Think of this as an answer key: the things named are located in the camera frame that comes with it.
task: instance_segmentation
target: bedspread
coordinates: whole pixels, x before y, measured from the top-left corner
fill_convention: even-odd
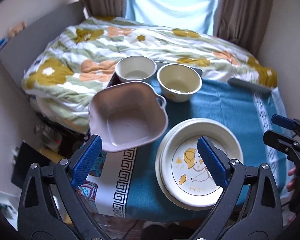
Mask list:
[[[35,96],[44,115],[86,133],[90,99],[106,88],[115,64],[133,55],[196,66],[207,79],[237,77],[269,87],[277,84],[275,71],[222,39],[120,17],[90,17],[52,41],[25,73],[21,86]]]

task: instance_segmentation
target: metal bolt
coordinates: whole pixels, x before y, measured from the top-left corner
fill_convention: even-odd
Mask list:
[[[36,167],[38,167],[38,164],[37,164],[37,163],[32,163],[32,164],[30,165],[30,168],[31,168],[31,169],[35,169]]]
[[[261,167],[264,168],[265,170],[269,169],[269,165],[266,163],[262,163]]]
[[[231,160],[231,164],[234,165],[234,166],[239,165],[239,163],[240,162],[236,159]]]
[[[61,165],[66,165],[66,164],[68,164],[68,159],[62,159],[62,160],[60,161],[60,164],[61,164]]]

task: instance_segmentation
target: blue curtain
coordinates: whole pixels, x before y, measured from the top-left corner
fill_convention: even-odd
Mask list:
[[[212,35],[218,0],[127,0],[126,18]]]

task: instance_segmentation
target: stacked plate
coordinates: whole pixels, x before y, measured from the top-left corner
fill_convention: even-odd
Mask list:
[[[211,208],[222,193],[197,151],[199,137],[206,135],[229,159],[243,163],[240,144],[224,125],[211,119],[194,118],[173,127],[163,138],[155,160],[159,186],[166,197],[189,210]]]

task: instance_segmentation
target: headboard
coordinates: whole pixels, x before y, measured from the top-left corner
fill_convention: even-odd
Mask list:
[[[70,25],[85,20],[80,1],[64,5],[30,24],[0,50],[0,60],[14,82],[20,86],[24,71]]]

